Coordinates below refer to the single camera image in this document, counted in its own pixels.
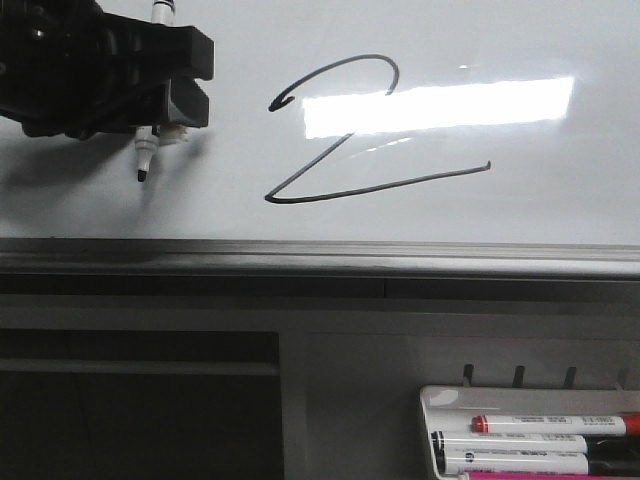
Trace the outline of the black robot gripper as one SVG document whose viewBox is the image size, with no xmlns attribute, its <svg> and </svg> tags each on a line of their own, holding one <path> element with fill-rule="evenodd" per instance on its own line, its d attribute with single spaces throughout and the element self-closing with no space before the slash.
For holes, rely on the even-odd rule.
<svg viewBox="0 0 640 480">
<path fill-rule="evenodd" d="M 141 21 L 96 1 L 2 2 L 2 116 L 29 137 L 80 140 L 163 123 L 207 127 L 209 97 L 193 79 L 213 79 L 214 42 L 172 27 L 170 1 L 151 11 Z"/>
</svg>

